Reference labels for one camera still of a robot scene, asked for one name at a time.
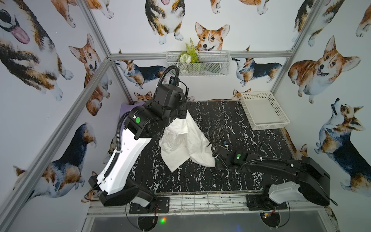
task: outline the dog tongue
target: dog tongue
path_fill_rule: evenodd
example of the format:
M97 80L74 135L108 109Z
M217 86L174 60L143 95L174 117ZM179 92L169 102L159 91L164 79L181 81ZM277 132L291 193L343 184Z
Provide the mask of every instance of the dog tongue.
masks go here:
M161 2L162 2L164 5L169 5L170 0L161 0Z
M30 42L30 38L28 37L27 33L20 26L15 26L10 30L10 32L19 42L24 44L28 44L28 42Z

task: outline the corgi tail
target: corgi tail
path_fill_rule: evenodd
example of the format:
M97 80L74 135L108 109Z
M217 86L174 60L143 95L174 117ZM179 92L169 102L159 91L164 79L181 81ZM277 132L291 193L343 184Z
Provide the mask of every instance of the corgi tail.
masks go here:
M287 142L289 143L289 145L290 145L292 151L293 151L294 154L296 155L296 152L297 152L296 147L295 147L295 145L293 144L293 142L291 141L291 137L290 137L289 133L287 132L286 128L283 128L283 134L286 136Z

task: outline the metal grate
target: metal grate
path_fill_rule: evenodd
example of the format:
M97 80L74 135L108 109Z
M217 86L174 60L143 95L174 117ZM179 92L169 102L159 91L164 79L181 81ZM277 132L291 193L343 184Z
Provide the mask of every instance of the metal grate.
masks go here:
M167 52L166 62L168 66L175 65L179 69L179 76L225 76L229 72L231 61L228 51L199 52L200 63L180 63L180 52Z

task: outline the corgi illustration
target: corgi illustration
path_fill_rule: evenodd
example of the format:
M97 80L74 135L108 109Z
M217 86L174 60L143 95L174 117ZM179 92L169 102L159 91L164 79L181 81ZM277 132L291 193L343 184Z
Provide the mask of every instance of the corgi illustration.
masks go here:
M86 122L79 126L62 157L51 162L42 174L27 202L37 196L56 198L66 195L73 187L75 190L85 180L81 176L83 163L89 143L97 146L93 128Z
M267 83L271 82L279 73L282 65L279 63L255 63L254 58L232 58L237 62L236 75L241 80L242 86L248 81L269 76Z
M251 89L246 90L244 93L249 93L251 92ZM233 97L230 99L211 99L209 101L238 101L241 99L241 93L238 92L237 90L233 90Z
M342 56L336 49L335 37L328 41L324 55L318 61L298 61L289 70L292 83L299 86L298 96L303 92L309 95L309 102L314 103L313 97L329 87L342 72L355 68L361 59L358 56Z
M152 99L152 92L149 91L146 95L140 95L138 93L134 93L135 97L138 99L138 102L145 102L149 99Z
M70 24L71 27L75 28L76 24L73 22L73 18L69 14L69 6L77 6L77 1L76 0L51 0L53 5L55 6L55 9L63 16L65 21ZM109 5L110 0L86 0L88 3L88 6L92 10L100 10L104 16L107 18L112 18L114 16L114 13L109 10L108 5Z
M286 128L283 128L283 134L286 136L287 142L289 143L292 151L294 152L294 154L293 154L294 159L302 160L303 156L308 156L308 146L307 146L307 144L304 144L302 146L302 148L298 151L296 149L295 145L293 144L293 142L291 141L291 137L290 137L289 133L287 132Z
M187 97L187 101L196 101L196 97Z
M312 9L312 6L314 4L314 0L305 0L301 7L298 10L298 14L295 19L295 27L294 31L297 31L298 33L295 35L295 37L292 39L293 42L295 42L299 36L299 33L303 29L304 23L308 17L309 12Z
M357 31L355 32L355 34L358 37L363 37L363 32L367 32L370 25L371 25L371 4L367 8L367 10L366 10L366 12L363 16L363 19L359 23L359 26L358 26Z
M94 73L96 72L98 66L101 64L101 59L99 58L97 52L94 49L94 41L90 34L87 35L86 45L82 48L76 48L69 46L72 54L81 61L86 70L84 88L92 79ZM95 88L95 91L91 95L90 99L86 104L86 108L89 113L95 116L100 108L102 108L103 97L109 98L110 93L108 93L108 85L112 84L112 80L108 79L107 75L104 75Z
M143 84L160 78L165 71L163 66L139 67L132 60L116 61L116 65L122 70L124 76L130 81L143 89Z
M220 12L220 1L221 0L210 0L211 2L211 9L214 14L218 14ZM267 10L267 2L269 0L239 0L240 2L246 5L257 6L258 14L264 14Z
M92 171L92 176L96 176L97 173ZM92 190L88 193L87 196L84 195L84 197L81 199L82 203L88 203L89 201L96 200L94 198L97 198L99 194L101 193L100 190Z
M115 149L117 147L117 141L116 136L112 139L111 144L109 146L109 150L107 152L107 156L104 158L103 163L107 164L109 162L109 159L111 158L112 154L114 153Z
M17 166L13 166L13 168L17 175L17 181L14 183L14 186L13 186L13 190L14 190L18 186L20 181L23 179L23 177L26 175L26 170L20 169Z
M0 60L9 72L60 101L57 78L71 80L73 73L63 67L53 41L23 0L0 1L0 27Z
M316 153L326 153L343 171L350 175L349 185L340 183L343 189L371 196L371 166L359 154L351 142L353 130L363 131L365 128L355 117L361 107L343 104L337 98L331 104L331 118L319 131L319 143Z
M324 29L324 27L333 20L344 1L345 0L326 0L325 6L322 8L320 18L312 26L312 30L310 32L311 36L308 40L310 47L314 46L314 39Z
M179 32L184 17L184 0L146 0L145 15L155 35L159 35L159 44L166 43L169 33L174 33L176 40L184 39Z
M223 47L223 39L227 36L230 30L228 24L218 30L207 30L201 24L196 22L196 33L200 41L196 49L199 51L220 51Z

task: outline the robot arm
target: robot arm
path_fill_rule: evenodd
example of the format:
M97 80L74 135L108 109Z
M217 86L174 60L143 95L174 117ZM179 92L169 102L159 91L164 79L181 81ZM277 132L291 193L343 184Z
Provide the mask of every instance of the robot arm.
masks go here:
M171 79L173 84L162 84L164 77L172 69L175 69L175 77ZM174 119L186 118L188 88L184 94L177 86L178 75L176 66L168 67L158 82L153 98L121 117L116 131L117 148L114 155L99 175L89 179L93 188L102 191L99 198L104 206L134 202L147 207L156 199L153 192L135 184L128 175L139 154L153 136L170 125ZM125 128L120 135L124 120Z

